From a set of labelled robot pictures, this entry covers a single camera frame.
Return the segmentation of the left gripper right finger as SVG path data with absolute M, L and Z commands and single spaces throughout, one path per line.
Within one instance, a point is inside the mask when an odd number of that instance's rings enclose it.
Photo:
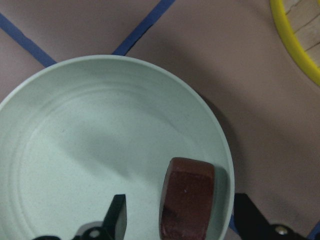
M 242 240 L 306 240 L 283 224 L 271 224 L 245 193 L 234 195 L 234 226 Z

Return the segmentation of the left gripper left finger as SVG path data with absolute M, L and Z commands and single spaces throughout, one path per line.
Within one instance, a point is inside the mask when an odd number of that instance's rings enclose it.
M 125 194 L 113 196 L 108 211 L 100 226 L 76 234 L 73 240 L 123 240 L 127 229 L 127 200 Z

